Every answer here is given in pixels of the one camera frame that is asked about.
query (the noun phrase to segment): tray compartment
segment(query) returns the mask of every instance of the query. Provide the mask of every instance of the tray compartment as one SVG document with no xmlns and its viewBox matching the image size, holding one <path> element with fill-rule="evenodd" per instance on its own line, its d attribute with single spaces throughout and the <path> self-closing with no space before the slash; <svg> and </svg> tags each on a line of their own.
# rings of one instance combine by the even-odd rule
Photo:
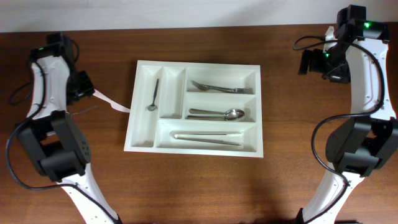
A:
<svg viewBox="0 0 398 224">
<path fill-rule="evenodd" d="M 160 118 L 180 119 L 185 87 L 184 67 L 164 67 L 160 91 Z"/>
<path fill-rule="evenodd" d="M 241 109 L 244 111 L 244 119 L 239 122 L 256 121 L 256 97 L 246 94 L 222 94 L 222 93 L 187 93 L 184 102 L 184 119 L 189 109 L 225 112 L 230 109 Z"/>
<path fill-rule="evenodd" d="M 139 73 L 136 77 L 133 97 L 135 94 L 139 96 L 134 98 L 137 100 L 137 104 L 132 103 L 132 112 L 130 113 L 130 119 L 132 119 L 131 129 L 131 143 L 132 147 L 153 147 L 155 141 L 155 130 L 158 119 L 159 109 L 155 111 L 149 111 L 147 107 L 152 104 L 154 97 L 154 90 L 156 85 L 156 79 L 159 78 L 159 86 L 157 89 L 157 97 L 155 104 L 159 106 L 159 92 L 162 91 L 162 67 L 145 65 L 138 67 Z"/>
<path fill-rule="evenodd" d="M 187 91 L 222 93 L 217 90 L 201 91 L 192 84 L 191 80 L 225 88 L 253 88 L 253 93 L 256 94 L 256 71 L 251 69 L 187 68 Z"/>
<path fill-rule="evenodd" d="M 199 138 L 222 139 L 240 143 L 240 146 L 215 144 L 208 142 L 186 141 L 174 139 L 172 133 L 176 131 L 227 131 L 240 132 L 233 136 L 199 136 Z M 207 149 L 238 152 L 256 151 L 256 125 L 251 123 L 226 123 L 222 121 L 183 121 L 160 120 L 157 128 L 157 143 L 159 148 L 179 149 Z"/>
</svg>

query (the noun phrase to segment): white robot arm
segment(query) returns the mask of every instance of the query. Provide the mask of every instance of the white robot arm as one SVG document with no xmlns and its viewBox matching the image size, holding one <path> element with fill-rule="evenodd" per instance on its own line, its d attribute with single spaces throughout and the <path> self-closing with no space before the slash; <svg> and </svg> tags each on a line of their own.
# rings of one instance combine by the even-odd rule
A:
<svg viewBox="0 0 398 224">
<path fill-rule="evenodd" d="M 380 169 L 398 146 L 398 124 L 389 100 L 386 77 L 386 25 L 366 21 L 365 7 L 349 6 L 339 12 L 338 27 L 336 36 L 333 35 L 334 28 L 329 27 L 325 36 L 329 43 L 324 45 L 323 51 L 315 49 L 303 53 L 299 73 L 305 73 L 307 57 L 310 70 L 322 72 L 323 78 L 351 82 L 351 114 L 373 111 L 380 100 L 383 105 L 369 116 L 350 118 L 330 135 L 326 144 L 328 167 L 345 176 L 349 186 L 345 186 L 339 175 L 326 171 L 315 196 L 297 215 L 296 223 L 334 223 L 353 189 L 373 169 Z M 368 50 L 377 62 L 359 48 L 344 42 Z M 373 138 L 368 137 L 370 131 L 375 135 Z"/>
<path fill-rule="evenodd" d="M 77 72 L 68 37 L 53 34 L 47 43 L 31 53 L 33 99 L 17 137 L 37 171 L 57 182 L 51 188 L 66 191 L 86 223 L 122 223 L 95 182 L 90 145 L 67 113 L 67 104 L 94 93 L 93 85 L 85 72 Z M 59 141 L 41 142 L 53 135 Z"/>
</svg>

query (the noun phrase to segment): cutlery tray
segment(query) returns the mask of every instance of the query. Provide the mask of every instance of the cutlery tray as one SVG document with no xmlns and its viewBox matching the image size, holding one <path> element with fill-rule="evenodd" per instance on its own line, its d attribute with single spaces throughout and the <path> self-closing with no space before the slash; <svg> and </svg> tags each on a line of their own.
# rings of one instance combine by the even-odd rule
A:
<svg viewBox="0 0 398 224">
<path fill-rule="evenodd" d="M 155 105 L 149 111 L 156 80 Z M 201 91 L 198 83 L 226 88 L 252 88 L 253 94 Z M 225 112 L 241 109 L 242 121 L 186 119 L 190 108 Z M 261 74 L 259 65 L 153 62 L 139 60 L 132 94 L 125 151 L 263 157 Z M 205 136 L 230 140 L 239 146 L 174 139 L 178 131 L 239 132 L 235 136 Z"/>
</svg>

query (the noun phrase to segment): black motor joint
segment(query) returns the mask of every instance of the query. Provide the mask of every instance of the black motor joint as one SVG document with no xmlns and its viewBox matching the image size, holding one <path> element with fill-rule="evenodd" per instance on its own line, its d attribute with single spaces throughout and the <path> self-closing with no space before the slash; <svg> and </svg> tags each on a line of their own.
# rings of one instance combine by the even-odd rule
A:
<svg viewBox="0 0 398 224">
<path fill-rule="evenodd" d="M 78 72 L 75 66 L 73 41 L 69 37 L 61 32 L 48 35 L 45 47 L 31 51 L 30 61 L 35 62 L 48 56 L 62 57 L 68 65 L 70 75 L 67 82 L 67 105 L 94 93 L 94 86 L 87 73 L 85 71 Z"/>
<path fill-rule="evenodd" d="M 366 20 L 366 7 L 350 5 L 337 15 L 335 38 L 342 42 L 353 43 L 365 38 L 382 40 L 387 44 L 389 31 L 387 24 Z M 304 50 L 301 58 L 299 75 L 310 72 L 322 73 L 323 79 L 331 82 L 349 84 L 349 65 L 346 61 L 348 44 L 342 42 L 330 47 L 326 52 L 321 49 Z"/>
</svg>

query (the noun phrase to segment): wooden tabletop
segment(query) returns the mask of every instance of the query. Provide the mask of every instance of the wooden tabletop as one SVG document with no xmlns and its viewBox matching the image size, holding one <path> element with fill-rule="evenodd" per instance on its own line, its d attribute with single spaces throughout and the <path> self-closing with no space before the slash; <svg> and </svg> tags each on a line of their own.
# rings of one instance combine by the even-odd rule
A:
<svg viewBox="0 0 398 224">
<path fill-rule="evenodd" d="M 66 32 L 80 45 L 79 70 L 95 87 L 129 107 L 137 60 L 230 63 L 261 66 L 264 158 L 124 152 L 129 115 L 97 98 L 69 106 L 91 144 L 95 179 L 124 223 L 249 223 L 294 218 L 315 193 L 325 170 L 314 159 L 310 137 L 322 119 L 350 110 L 350 86 L 330 83 L 317 73 L 299 76 L 301 52 L 292 50 L 303 35 L 322 35 L 328 25 L 144 29 Z M 390 25 L 387 76 L 398 111 L 398 24 Z M 26 116 L 30 102 L 7 103 L 12 90 L 28 81 L 29 50 L 45 44 L 48 33 L 0 34 L 1 145 Z M 341 124 L 326 124 L 325 141 Z M 50 184 L 39 176 L 18 141 L 12 164 L 30 185 Z M 338 220 L 396 223 L 398 153 L 349 196 Z M 83 223 L 61 189 L 33 192 L 18 186 L 0 153 L 1 223 Z"/>
</svg>

